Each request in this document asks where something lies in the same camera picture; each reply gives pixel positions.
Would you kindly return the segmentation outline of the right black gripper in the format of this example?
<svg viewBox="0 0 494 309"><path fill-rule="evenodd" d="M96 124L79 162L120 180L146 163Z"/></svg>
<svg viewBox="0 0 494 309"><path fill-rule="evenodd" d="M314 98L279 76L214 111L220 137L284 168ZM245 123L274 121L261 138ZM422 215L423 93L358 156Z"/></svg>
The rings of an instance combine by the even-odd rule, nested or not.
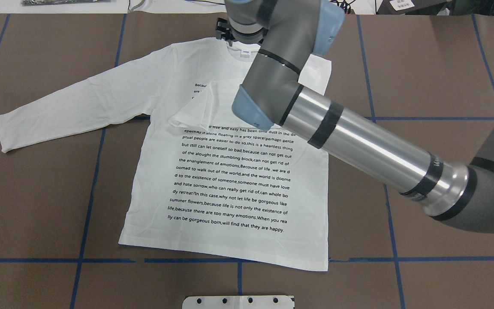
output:
<svg viewBox="0 0 494 309"><path fill-rule="evenodd" d="M239 31L232 31L232 35L235 41L239 41L243 44L259 44L261 41L261 32L257 33L240 33Z"/></svg>

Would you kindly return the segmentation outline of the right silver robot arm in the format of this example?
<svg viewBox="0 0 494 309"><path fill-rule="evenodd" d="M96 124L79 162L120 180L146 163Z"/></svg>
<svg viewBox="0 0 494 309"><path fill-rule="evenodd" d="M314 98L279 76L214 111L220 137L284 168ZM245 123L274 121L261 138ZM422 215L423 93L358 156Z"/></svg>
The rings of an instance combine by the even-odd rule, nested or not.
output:
<svg viewBox="0 0 494 309"><path fill-rule="evenodd" d="M235 96L249 125L280 125L311 146L395 188L445 225L494 233L494 129L469 165L443 162L300 84L310 55L324 55L345 19L328 0L226 0L234 38L261 43Z"/></svg>

